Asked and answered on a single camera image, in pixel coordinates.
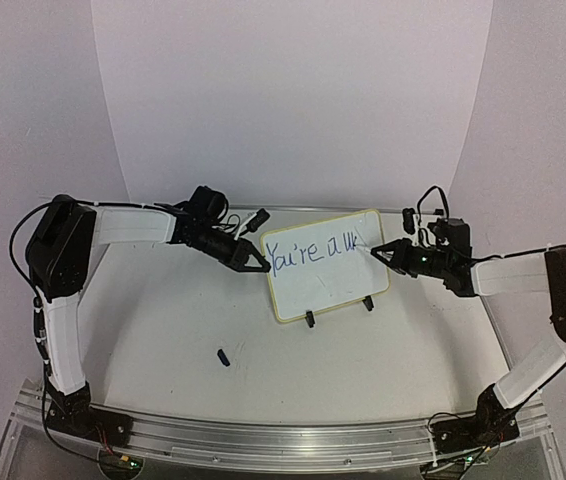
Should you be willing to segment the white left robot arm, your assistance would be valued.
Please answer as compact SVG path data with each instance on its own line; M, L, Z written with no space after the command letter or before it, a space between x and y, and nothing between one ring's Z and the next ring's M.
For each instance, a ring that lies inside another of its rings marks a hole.
M267 273L270 263L246 239L270 218L265 209L230 227L226 196L199 186L174 205L92 202L66 194L42 206L25 251L36 300L35 339L51 391L64 399L60 420L77 435L90 434L97 413L81 398L90 393L79 346L78 308L94 249L122 243L184 245L237 273Z

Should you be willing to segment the blue marker cap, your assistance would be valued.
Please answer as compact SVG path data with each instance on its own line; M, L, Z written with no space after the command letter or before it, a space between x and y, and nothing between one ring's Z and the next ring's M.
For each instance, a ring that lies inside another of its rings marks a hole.
M224 367L229 367L231 365L231 362L223 349L217 350L217 357Z

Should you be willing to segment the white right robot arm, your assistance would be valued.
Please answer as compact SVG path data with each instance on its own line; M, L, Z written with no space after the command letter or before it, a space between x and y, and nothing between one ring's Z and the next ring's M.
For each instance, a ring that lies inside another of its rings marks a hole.
M477 411L521 407L566 367L566 243L477 258L461 219L411 220L404 228L406 237L372 247L372 256L398 274L437 279L459 298L521 304L539 328L530 351L485 390Z

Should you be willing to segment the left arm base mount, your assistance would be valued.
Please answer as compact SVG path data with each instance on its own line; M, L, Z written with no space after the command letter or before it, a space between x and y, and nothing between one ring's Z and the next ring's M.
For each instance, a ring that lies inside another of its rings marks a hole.
M55 432L108 447L125 447L134 423L130 415L94 407L89 396L78 394L53 399L45 421Z

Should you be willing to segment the white marker pen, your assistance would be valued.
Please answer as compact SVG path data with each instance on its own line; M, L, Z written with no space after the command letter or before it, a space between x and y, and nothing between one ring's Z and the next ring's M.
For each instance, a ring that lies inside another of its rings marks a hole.
M362 251L363 253L370 254L371 256L379 260L391 260L394 255L392 251L382 249L380 246L368 247L364 245L357 245L356 249Z

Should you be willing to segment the white whiteboard yellow rim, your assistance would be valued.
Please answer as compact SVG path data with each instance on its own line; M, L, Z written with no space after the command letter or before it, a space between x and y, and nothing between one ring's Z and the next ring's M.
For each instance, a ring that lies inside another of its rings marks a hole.
M356 303L390 287L387 267L357 245L384 243L381 214L367 209L306 224L270 230L261 236L270 262L268 283L281 323Z

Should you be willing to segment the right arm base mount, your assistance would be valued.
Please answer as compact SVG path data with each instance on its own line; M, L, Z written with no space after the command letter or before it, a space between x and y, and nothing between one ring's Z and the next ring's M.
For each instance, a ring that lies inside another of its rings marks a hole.
M478 407L471 416L450 415L428 425L439 454L452 454L515 440L520 431L515 414L500 406Z

